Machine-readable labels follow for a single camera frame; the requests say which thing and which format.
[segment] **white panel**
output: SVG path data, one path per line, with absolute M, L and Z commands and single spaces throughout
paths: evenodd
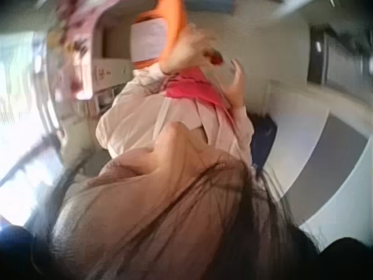
M 296 90 L 276 88 L 269 114 L 278 126 L 264 169 L 277 178 L 283 192 L 296 180 L 314 150 L 328 117 L 328 108 Z
M 93 91 L 127 83 L 131 78 L 131 62 L 127 59 L 92 59 Z
M 372 242 L 372 137 L 340 190 L 301 229 L 325 248 L 342 237 Z

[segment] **long dark hair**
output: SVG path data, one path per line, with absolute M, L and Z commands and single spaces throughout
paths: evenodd
M 243 162 L 234 166 L 217 163 L 206 169 L 151 222 L 138 225 L 136 234 L 131 238 L 128 238 L 128 233 L 124 234 L 123 242 L 118 242 L 114 251 L 109 254 L 105 252 L 105 257 L 90 266 L 89 271 L 81 273 L 71 263 L 68 264 L 63 256 L 55 257 L 53 251 L 58 248 L 51 236 L 71 178 L 81 165 L 77 164 L 70 170 L 44 209 L 36 213 L 39 218 L 34 221 L 38 221 L 38 225 L 29 225 L 38 236 L 35 247 L 51 252 L 49 267 L 53 264 L 55 270 L 44 271 L 48 278 L 52 274 L 51 278 L 54 279 L 151 279 L 154 265 L 177 235 L 177 227 L 181 224 L 175 227 L 164 244 L 158 246 L 158 252 L 140 272 L 131 271 L 132 260 L 141 258 L 141 253 L 154 242 L 154 236 L 164 221 L 181 204 L 186 204 L 183 213 L 179 214 L 181 221 L 184 221 L 198 208 L 199 201 L 216 190 L 236 195 L 238 203 L 226 210 L 228 215 L 220 215 L 223 234 L 200 279 L 288 280 L 316 277 L 318 251 L 314 243 L 293 224 L 286 205 L 274 202 L 268 178 L 260 176 L 257 180 Z M 237 172 L 240 179 L 234 180 L 235 183 L 223 179 L 227 174 Z

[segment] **wall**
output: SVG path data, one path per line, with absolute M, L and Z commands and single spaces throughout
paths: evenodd
M 298 222 L 302 220 L 300 215 L 306 212 L 309 214 L 309 209 L 300 208 L 312 208 L 312 215 L 307 217 L 302 229 L 312 234 L 321 248 L 344 236 L 354 237 L 365 243 L 371 242 L 373 232 L 371 136 L 373 112 L 371 108 L 346 94 L 314 85 L 303 87 L 273 82 L 270 92 L 267 108 L 277 122 L 279 130 L 265 170 L 272 178 L 277 177 L 283 187 L 282 194 L 286 193 L 287 196 L 293 193 L 289 204 L 292 204 L 290 209 L 295 213 Z M 323 141 L 326 145 L 318 148 L 317 158 L 321 159 L 329 155 L 331 150 L 342 149 L 341 154 L 333 152 L 334 161 L 341 160 L 341 162 L 323 166 L 323 161 L 314 160 L 314 153 L 318 144 L 322 142 L 319 138 L 324 134 L 323 124 L 329 114 L 338 118 L 339 123 L 351 127 L 354 134 L 361 136 L 358 137 L 359 139 L 355 137 L 349 140 L 352 136 L 348 131 L 345 136 L 339 134 L 338 129 L 329 133 L 326 142 Z M 311 167 L 308 168 L 308 175 L 315 172 L 317 174 L 311 177 L 305 176 L 307 182 L 297 185 L 295 181 L 305 175 L 302 173 L 307 167 Z M 318 168 L 323 168 L 323 172 L 327 174 L 323 175 L 322 172 L 317 171 Z M 328 174 L 334 174 L 329 181 Z M 329 188 L 333 182 L 340 181 L 341 178 L 342 183 L 339 183 L 336 188 L 333 187 L 333 193 L 322 189 Z M 305 185 L 307 190 L 299 189 L 300 192 L 296 192 L 293 189 Z M 317 208 L 309 205 L 312 201 L 320 200 L 322 203 Z
M 301 226 L 325 248 L 342 237 L 372 245 L 372 138 L 339 192 Z

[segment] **woman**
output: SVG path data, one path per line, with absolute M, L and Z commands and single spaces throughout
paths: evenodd
M 51 232 L 55 263 L 68 277 L 312 277 L 316 248 L 250 167 L 253 129 L 238 62 L 224 92 L 230 110 L 214 97 L 168 97 L 188 96 L 184 85 L 211 89 L 198 68 L 182 76 L 208 64 L 210 50 L 202 31 L 187 28 L 167 59 L 135 71 L 102 117 L 97 137 L 114 159 L 69 188 Z

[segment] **black object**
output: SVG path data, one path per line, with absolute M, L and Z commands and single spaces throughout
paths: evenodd
M 45 279 L 31 261 L 34 237 L 20 226 L 0 231 L 0 278 Z
M 250 144 L 252 165 L 256 167 L 256 174 L 260 176 L 275 141 L 277 125 L 269 115 L 261 117 L 249 112 L 247 115 L 254 126 Z
M 373 278 L 373 251 L 352 238 L 329 245 L 319 256 L 321 280 Z

